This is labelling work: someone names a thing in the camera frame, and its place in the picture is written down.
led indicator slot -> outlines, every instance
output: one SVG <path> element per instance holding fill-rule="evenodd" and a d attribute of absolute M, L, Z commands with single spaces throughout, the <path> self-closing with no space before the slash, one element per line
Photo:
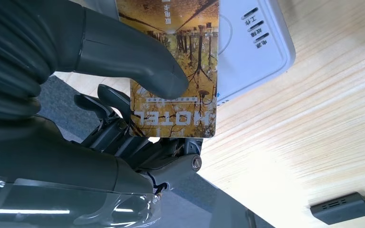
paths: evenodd
<path fill-rule="evenodd" d="M 262 21 L 258 22 L 257 24 L 251 26 L 247 31 L 251 32 L 252 30 L 254 30 L 254 29 L 258 28 L 259 26 L 261 26 L 263 23 L 264 23 L 264 21 L 262 20 Z"/>
<path fill-rule="evenodd" d="M 255 41 L 254 41 L 254 43 L 257 43 L 258 41 L 261 41 L 262 39 L 264 39 L 265 37 L 267 37 L 267 36 L 269 36 L 269 33 L 267 32 L 267 33 L 265 33 L 264 35 L 262 35 L 262 36 L 260 36 L 260 37 L 258 37 Z"/>
<path fill-rule="evenodd" d="M 252 15 L 253 13 L 257 12 L 258 8 L 254 8 L 253 10 L 251 10 L 250 12 L 244 14 L 244 16 L 241 17 L 242 20 L 244 20 L 245 18 L 247 18 L 248 16 Z"/>

light wood surface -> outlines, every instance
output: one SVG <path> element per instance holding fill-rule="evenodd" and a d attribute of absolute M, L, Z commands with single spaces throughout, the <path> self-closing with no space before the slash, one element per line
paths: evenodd
<path fill-rule="evenodd" d="M 285 74 L 219 107 L 200 175 L 276 228 L 322 228 L 309 206 L 365 195 L 365 0 L 279 0 L 297 51 Z M 96 95 L 127 79 L 60 78 Z M 365 217 L 330 226 L 365 228 Z"/>

white card reader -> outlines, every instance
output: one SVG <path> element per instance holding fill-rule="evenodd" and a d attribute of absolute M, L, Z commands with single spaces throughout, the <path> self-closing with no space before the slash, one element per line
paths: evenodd
<path fill-rule="evenodd" d="M 284 73 L 295 57 L 277 0 L 220 0 L 218 105 Z"/>

robotic arm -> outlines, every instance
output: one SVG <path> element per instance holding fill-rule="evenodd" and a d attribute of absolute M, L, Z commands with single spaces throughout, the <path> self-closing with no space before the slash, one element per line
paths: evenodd
<path fill-rule="evenodd" d="M 0 1 L 0 177 L 5 183 L 33 180 L 147 195 L 201 167 L 201 139 L 153 144 L 128 136 L 129 99 L 104 85 L 100 99 L 75 97 L 79 107 L 97 113 L 100 126 L 81 144 L 66 141 L 52 121 L 36 115 L 39 85 L 55 71 L 129 77 L 166 99 L 188 87 L 165 47 L 117 20 L 67 0 Z M 103 208 L 114 206 L 112 201 L 106 197 Z M 100 212 L 73 224 L 97 222 Z"/>

metal bolt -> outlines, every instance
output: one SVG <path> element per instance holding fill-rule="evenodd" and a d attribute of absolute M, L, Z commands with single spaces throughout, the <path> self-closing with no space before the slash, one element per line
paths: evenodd
<path fill-rule="evenodd" d="M 118 123 L 118 127 L 119 127 L 119 129 L 121 129 L 121 130 L 125 130 L 125 129 L 128 127 L 128 125 L 126 124 L 126 122 L 125 122 L 124 120 L 121 120 L 121 121 Z"/>
<path fill-rule="evenodd" d="M 202 166 L 202 159 L 200 156 L 195 156 L 192 160 L 192 169 L 198 171 Z"/>

